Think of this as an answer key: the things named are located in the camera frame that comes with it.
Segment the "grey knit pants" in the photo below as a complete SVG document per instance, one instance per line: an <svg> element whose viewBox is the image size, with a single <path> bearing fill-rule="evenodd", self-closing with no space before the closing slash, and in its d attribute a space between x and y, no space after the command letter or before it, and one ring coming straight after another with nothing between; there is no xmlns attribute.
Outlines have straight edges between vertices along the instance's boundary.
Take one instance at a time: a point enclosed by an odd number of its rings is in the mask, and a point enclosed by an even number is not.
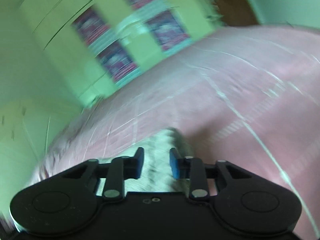
<svg viewBox="0 0 320 240"><path fill-rule="evenodd" d="M209 190L191 189L190 179L174 178L170 166L170 150L176 150L180 158L192 158L195 154L182 133L173 127L143 139L114 157L99 158L99 164L109 164L118 157L133 157L140 147L144 149L142 173L138 179L125 180L124 193L182 192L188 197L203 197L205 193L209 193Z"/></svg>

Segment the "pink checked bed sheet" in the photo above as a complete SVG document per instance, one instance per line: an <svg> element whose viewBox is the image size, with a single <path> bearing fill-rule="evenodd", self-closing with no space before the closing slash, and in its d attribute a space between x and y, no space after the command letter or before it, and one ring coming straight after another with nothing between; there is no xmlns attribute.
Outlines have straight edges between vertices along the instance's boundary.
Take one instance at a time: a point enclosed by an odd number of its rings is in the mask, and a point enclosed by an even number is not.
<svg viewBox="0 0 320 240"><path fill-rule="evenodd" d="M53 141L30 183L87 159L164 144L172 127L205 163L225 159L298 195L296 233L319 238L319 31L224 28L83 111Z"/></svg>

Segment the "lower left calendar poster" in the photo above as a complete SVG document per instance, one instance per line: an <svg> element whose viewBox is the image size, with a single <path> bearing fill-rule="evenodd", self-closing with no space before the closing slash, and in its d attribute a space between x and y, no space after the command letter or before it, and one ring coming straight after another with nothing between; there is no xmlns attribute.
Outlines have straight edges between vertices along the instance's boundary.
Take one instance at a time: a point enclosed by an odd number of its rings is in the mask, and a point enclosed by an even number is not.
<svg viewBox="0 0 320 240"><path fill-rule="evenodd" d="M118 41L106 47L97 55L97 58L114 82L120 81L137 68L132 57Z"/></svg>

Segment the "cream arched headboard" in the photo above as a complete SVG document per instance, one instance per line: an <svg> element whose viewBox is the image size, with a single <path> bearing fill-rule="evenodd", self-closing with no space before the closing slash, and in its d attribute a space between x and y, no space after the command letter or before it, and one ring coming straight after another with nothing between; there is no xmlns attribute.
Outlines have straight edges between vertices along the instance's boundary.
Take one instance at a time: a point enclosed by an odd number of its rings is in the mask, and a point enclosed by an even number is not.
<svg viewBox="0 0 320 240"><path fill-rule="evenodd" d="M1 205L29 180L55 136L81 112L61 100L19 100L1 107Z"/></svg>

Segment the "lower right calendar poster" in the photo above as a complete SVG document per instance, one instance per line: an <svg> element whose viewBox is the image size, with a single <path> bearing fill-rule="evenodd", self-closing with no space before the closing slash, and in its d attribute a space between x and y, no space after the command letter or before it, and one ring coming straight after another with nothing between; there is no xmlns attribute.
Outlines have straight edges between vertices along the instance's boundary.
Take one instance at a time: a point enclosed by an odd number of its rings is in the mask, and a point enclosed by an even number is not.
<svg viewBox="0 0 320 240"><path fill-rule="evenodd" d="M170 10L157 14L146 24L163 51L169 51L189 38Z"/></svg>

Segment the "cream glossy wardrobe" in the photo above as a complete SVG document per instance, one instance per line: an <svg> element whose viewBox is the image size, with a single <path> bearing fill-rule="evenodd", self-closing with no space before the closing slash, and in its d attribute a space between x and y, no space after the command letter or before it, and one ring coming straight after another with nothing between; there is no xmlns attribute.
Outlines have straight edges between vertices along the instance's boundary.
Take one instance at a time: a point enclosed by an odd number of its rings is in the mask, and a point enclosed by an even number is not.
<svg viewBox="0 0 320 240"><path fill-rule="evenodd" d="M73 21L92 7L110 26L87 45ZM163 51L146 22L170 10L189 38ZM164 0L133 9L128 0L24 0L20 12L33 36L66 85L82 105L99 96L108 97L157 63L222 26L222 17L212 0ZM137 68L114 82L97 55L114 41L120 42Z"/></svg>

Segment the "upper left calendar poster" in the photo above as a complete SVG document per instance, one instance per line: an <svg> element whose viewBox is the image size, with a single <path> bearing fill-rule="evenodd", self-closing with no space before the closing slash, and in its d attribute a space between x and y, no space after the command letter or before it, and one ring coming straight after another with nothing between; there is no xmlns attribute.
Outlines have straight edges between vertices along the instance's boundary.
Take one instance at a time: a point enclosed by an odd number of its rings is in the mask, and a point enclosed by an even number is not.
<svg viewBox="0 0 320 240"><path fill-rule="evenodd" d="M105 23L92 7L76 18L72 26L87 45L92 44L110 29L110 26Z"/></svg>

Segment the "dark brown wooden door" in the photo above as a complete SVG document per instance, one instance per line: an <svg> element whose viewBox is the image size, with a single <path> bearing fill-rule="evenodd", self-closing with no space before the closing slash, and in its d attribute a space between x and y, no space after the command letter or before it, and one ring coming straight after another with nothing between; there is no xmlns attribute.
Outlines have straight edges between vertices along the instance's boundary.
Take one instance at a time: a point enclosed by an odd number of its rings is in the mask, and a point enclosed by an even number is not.
<svg viewBox="0 0 320 240"><path fill-rule="evenodd" d="M248 0L213 0L222 20L232 27L258 25L257 17Z"/></svg>

